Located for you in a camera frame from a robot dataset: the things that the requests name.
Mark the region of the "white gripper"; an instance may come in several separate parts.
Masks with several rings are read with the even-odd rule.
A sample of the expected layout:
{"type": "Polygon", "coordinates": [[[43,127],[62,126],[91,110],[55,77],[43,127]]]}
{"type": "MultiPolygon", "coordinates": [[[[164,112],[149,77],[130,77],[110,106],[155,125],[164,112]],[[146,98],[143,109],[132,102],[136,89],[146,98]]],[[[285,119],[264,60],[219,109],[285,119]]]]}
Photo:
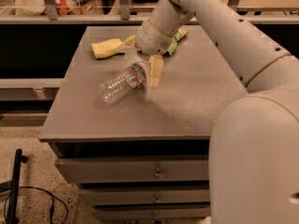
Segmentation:
{"type": "Polygon", "coordinates": [[[130,35],[117,47],[118,52],[126,52],[137,46],[149,58],[149,86],[156,89],[160,83],[160,77],[163,72],[163,56],[173,42],[171,36],[165,35],[155,28],[150,21],[143,21],[139,27],[136,36],[130,35]]]}

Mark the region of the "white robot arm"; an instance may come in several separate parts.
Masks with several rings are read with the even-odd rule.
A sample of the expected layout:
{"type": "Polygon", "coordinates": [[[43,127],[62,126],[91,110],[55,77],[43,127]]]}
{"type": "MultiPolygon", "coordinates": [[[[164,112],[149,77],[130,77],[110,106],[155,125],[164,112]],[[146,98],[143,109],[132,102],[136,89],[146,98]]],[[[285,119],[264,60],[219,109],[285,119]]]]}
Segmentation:
{"type": "Polygon", "coordinates": [[[247,95],[228,104],[209,142],[212,224],[299,224],[299,61],[220,0],[160,0],[137,47],[164,54],[197,19],[247,95]]]}

